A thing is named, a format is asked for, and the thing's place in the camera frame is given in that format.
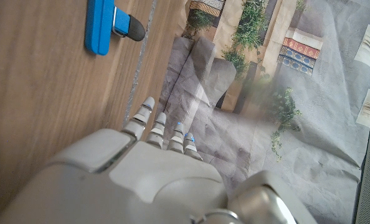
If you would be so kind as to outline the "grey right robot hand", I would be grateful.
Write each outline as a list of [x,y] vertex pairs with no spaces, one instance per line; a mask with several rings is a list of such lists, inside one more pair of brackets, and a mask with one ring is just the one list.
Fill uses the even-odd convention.
[[178,123],[166,115],[141,140],[147,98],[120,131],[98,130],[52,157],[0,214],[0,223],[314,223],[284,181],[261,171],[227,193]]

